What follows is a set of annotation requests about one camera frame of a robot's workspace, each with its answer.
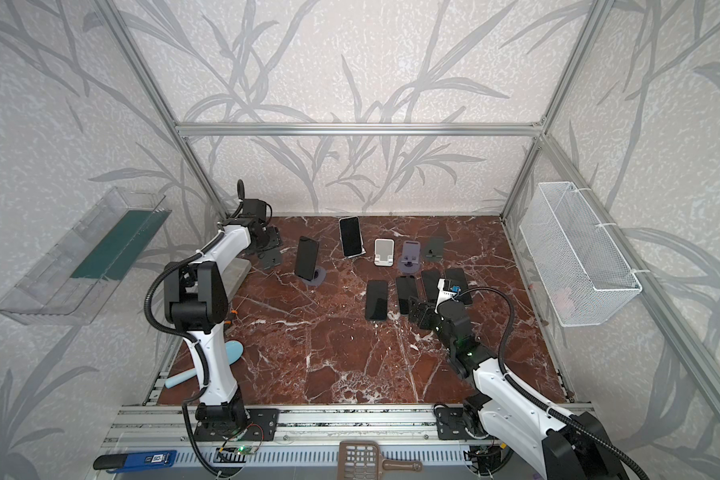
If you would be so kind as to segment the teal-edged phone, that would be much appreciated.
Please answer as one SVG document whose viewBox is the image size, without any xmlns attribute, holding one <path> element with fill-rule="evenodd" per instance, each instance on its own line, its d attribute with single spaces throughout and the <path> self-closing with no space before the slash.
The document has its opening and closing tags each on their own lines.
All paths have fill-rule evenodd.
<svg viewBox="0 0 720 480">
<path fill-rule="evenodd" d="M 417 281 L 414 276 L 400 276 L 396 278 L 395 284 L 399 312 L 402 316 L 408 316 L 411 310 L 411 299 L 419 299 Z"/>
</svg>

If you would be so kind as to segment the purple-edged phone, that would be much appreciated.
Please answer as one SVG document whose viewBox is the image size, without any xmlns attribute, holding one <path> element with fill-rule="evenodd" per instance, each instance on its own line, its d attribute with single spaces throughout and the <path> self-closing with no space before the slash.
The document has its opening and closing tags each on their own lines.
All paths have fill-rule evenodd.
<svg viewBox="0 0 720 480">
<path fill-rule="evenodd" d="M 438 283 L 441 272 L 438 269 L 428 269 L 421 272 L 425 295 L 428 302 L 437 302 L 439 296 Z"/>
</svg>

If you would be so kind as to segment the black phone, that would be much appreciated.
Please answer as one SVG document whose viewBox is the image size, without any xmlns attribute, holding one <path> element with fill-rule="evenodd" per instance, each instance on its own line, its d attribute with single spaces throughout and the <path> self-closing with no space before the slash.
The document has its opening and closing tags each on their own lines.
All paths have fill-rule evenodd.
<svg viewBox="0 0 720 480">
<path fill-rule="evenodd" d="M 298 242 L 294 274 L 306 281 L 312 281 L 316 276 L 319 242 L 312 238 L 301 236 Z"/>
<path fill-rule="evenodd" d="M 366 289 L 365 318 L 368 321 L 384 321 L 388 313 L 388 282 L 369 280 Z"/>
</svg>

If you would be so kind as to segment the teal phone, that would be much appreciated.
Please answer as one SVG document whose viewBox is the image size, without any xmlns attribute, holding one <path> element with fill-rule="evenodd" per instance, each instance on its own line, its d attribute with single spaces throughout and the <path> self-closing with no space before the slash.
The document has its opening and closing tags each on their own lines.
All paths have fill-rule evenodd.
<svg viewBox="0 0 720 480">
<path fill-rule="evenodd" d="M 457 287 L 458 292 L 461 293 L 459 301 L 467 306 L 472 305 L 472 296 L 470 293 L 466 293 L 469 285 L 464 270 L 462 268 L 449 268 L 445 270 L 445 275 L 446 279 L 451 282 L 452 287 Z"/>
</svg>

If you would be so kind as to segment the dark grey front stand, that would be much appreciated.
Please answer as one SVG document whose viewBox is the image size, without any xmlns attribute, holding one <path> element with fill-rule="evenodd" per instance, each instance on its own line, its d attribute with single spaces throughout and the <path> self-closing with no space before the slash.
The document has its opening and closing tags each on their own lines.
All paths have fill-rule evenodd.
<svg viewBox="0 0 720 480">
<path fill-rule="evenodd" d="M 441 262 L 444 257 L 445 238 L 432 236 L 424 251 L 424 258 L 429 262 Z"/>
</svg>

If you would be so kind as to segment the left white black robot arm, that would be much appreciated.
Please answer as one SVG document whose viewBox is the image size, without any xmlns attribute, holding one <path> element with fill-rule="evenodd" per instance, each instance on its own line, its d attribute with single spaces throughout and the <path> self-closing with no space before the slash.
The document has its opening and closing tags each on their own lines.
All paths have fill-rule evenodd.
<svg viewBox="0 0 720 480">
<path fill-rule="evenodd" d="M 198 426 L 185 421 L 192 441 L 197 433 L 216 438 L 241 434 L 250 424 L 224 340 L 230 307 L 222 273 L 241 254 L 256 256 L 266 269 L 282 263 L 282 240 L 271 224 L 271 205 L 247 197 L 242 180 L 237 196 L 236 210 L 219 224 L 213 239 L 194 255 L 166 265 L 144 299 L 149 324 L 182 338 L 191 353 L 199 392 L 182 402 L 182 410 L 187 414 L 188 406 L 198 403 Z"/>
</svg>

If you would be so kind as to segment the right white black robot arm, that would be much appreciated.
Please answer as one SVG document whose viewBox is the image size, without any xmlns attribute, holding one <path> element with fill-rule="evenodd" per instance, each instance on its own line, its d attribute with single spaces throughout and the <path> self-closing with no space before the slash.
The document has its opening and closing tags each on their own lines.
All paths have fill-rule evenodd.
<svg viewBox="0 0 720 480">
<path fill-rule="evenodd" d="M 476 389 L 464 402 L 472 433 L 503 441 L 544 479 L 648 477 L 613 445 L 597 418 L 557 406 L 506 366 L 503 354 L 514 327 L 513 306 L 497 352 L 476 339 L 466 307 L 456 297 L 439 304 L 412 298 L 409 310 L 409 320 L 436 334 L 451 367 Z"/>
</svg>

